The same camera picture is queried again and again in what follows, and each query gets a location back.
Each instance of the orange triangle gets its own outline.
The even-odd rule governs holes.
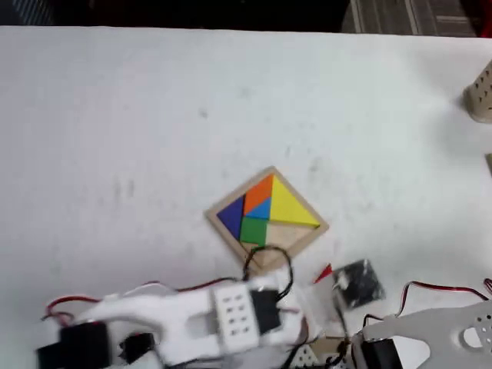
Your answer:
[[[273,175],[268,175],[263,178],[258,184],[251,187],[244,196],[244,210],[243,214],[246,215],[251,210],[256,208],[259,204],[264,202],[271,196],[271,187],[273,185]]]

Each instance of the purple triangle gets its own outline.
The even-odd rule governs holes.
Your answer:
[[[244,203],[244,196],[241,196],[238,200],[234,201],[226,208],[223,208],[217,214],[221,222],[225,225],[225,227],[231,232],[231,234],[238,241],[239,241],[239,234],[241,233],[243,203]]]

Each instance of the yellow triangle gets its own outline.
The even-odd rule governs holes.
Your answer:
[[[270,220],[314,226],[320,225],[316,218],[302,206],[299,200],[275,176],[271,189]]]

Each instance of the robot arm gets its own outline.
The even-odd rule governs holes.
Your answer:
[[[285,279],[279,271],[246,282],[164,297],[108,296],[61,330],[59,351],[70,353],[64,355],[63,367],[79,367],[73,363],[87,360],[91,352],[98,352],[97,360],[84,368],[107,367],[118,359],[118,345],[135,333],[151,333],[153,348],[168,366],[257,347],[296,344],[303,327],[305,298],[293,286],[279,300]]]
[[[482,348],[464,339],[468,328],[477,332]],[[492,367],[492,301],[469,307],[429,309],[403,317],[387,317],[362,329],[352,339],[357,369],[402,367],[391,338],[401,336],[424,341],[430,357],[419,369]]]

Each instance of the red wire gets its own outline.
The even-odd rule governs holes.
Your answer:
[[[440,286],[439,284],[428,284],[424,282],[419,282],[419,281],[410,281],[408,282],[404,289],[403,293],[401,294],[401,304],[400,304],[400,310],[395,314],[395,317],[399,317],[402,313],[403,310],[405,309],[405,304],[407,303],[407,296],[408,296],[408,289],[410,288],[411,285],[420,287],[420,288],[427,288],[430,290],[437,290],[437,291],[453,291],[453,292],[470,292],[479,298],[481,298],[483,301],[487,301],[488,297],[485,296],[484,294],[481,294],[479,291],[469,288],[469,287],[453,287],[453,286]],[[492,280],[489,278],[484,279],[484,286],[487,289],[487,291],[492,294]],[[372,314],[367,314],[364,317],[364,327],[367,325],[367,320],[368,318],[376,319],[378,321],[383,321],[383,318],[377,317]]]
[[[217,279],[214,279],[213,281],[205,282],[205,283],[199,284],[197,286],[186,287],[186,288],[177,288],[176,291],[177,292],[196,291],[196,290],[199,290],[201,288],[209,287],[209,286],[212,286],[214,284],[225,282],[225,281],[237,282],[238,279],[234,278],[234,277],[217,278]]]
[[[71,295],[71,296],[64,296],[62,298],[57,298],[57,299],[53,300],[52,302],[50,302],[48,304],[48,306],[46,307],[46,315],[44,316],[44,319],[46,319],[48,317],[55,317],[58,320],[58,323],[62,327],[67,327],[68,323],[63,318],[63,315],[66,316],[70,313],[56,312],[56,311],[53,311],[53,308],[58,304],[62,304],[64,302],[70,302],[70,301],[84,301],[84,302],[90,302],[90,303],[98,303],[98,302],[101,302],[101,299],[90,298],[88,296],[78,296],[78,295]]]
[[[225,281],[237,282],[238,279],[237,278],[234,278],[234,277],[217,278],[217,279],[214,279],[214,280],[209,281],[209,282],[205,282],[205,283],[202,283],[202,284],[198,284],[196,286],[185,287],[185,288],[173,288],[173,287],[169,287],[169,286],[167,286],[166,284],[163,284],[160,281],[149,281],[149,282],[145,282],[142,286],[146,286],[147,284],[160,284],[160,285],[162,285],[164,287],[167,287],[169,289],[172,289],[173,291],[176,291],[176,292],[189,292],[189,291],[196,291],[196,290],[199,290],[201,288],[209,287],[209,286],[212,286],[213,284],[217,284],[217,283],[221,283],[221,282],[225,282]]]

